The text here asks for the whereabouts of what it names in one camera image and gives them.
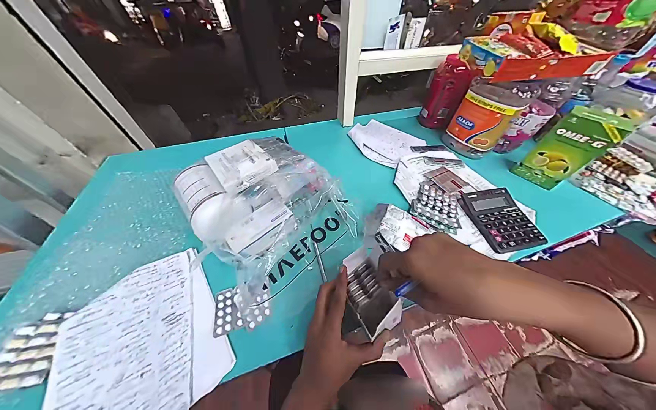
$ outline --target handwritten paper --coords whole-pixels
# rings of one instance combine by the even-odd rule
[[[136,269],[60,327],[43,410],[192,404],[185,252]]]
[[[366,126],[356,124],[348,132],[348,136],[366,158],[392,168],[396,168],[402,156],[412,153],[410,147],[426,145],[423,139],[379,123],[377,120],[370,120]]]

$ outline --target black calculator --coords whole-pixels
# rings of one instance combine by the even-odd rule
[[[463,193],[458,203],[497,253],[537,247],[548,239],[525,216],[505,188]]]

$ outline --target red bottle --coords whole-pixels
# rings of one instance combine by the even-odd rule
[[[448,55],[434,70],[429,93],[417,117],[419,123],[427,128],[446,128],[474,76],[457,54]]]

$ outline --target medicine blister strip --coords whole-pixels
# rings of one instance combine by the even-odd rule
[[[214,337],[226,335],[238,329],[246,328],[248,331],[265,322],[270,315],[270,295],[263,292],[255,298],[255,304],[244,312],[239,311],[239,290],[236,287],[225,289],[215,296],[216,309],[214,312]]]
[[[348,273],[348,299],[355,307],[369,302],[379,285],[374,275],[375,270],[368,261]]]
[[[457,197],[434,187],[433,184],[423,183],[416,199],[412,200],[409,213],[438,230],[454,234],[460,228]]]
[[[0,391],[41,384],[50,372],[58,330],[74,313],[48,313],[16,328],[0,352]]]

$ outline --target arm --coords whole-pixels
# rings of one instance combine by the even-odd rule
[[[492,260],[442,233],[414,239],[406,252],[383,255],[379,271],[391,288],[406,276],[419,281],[407,296],[432,312],[546,328],[591,355],[619,357],[633,347],[631,325],[603,295]],[[656,383],[656,310],[630,307],[642,323],[647,348],[635,362],[609,368]]]
[[[381,357],[388,334],[373,343],[350,344],[341,339],[348,272],[345,266],[331,282],[321,285],[315,313],[307,330],[300,375],[293,382],[282,410],[325,410],[360,365]]]

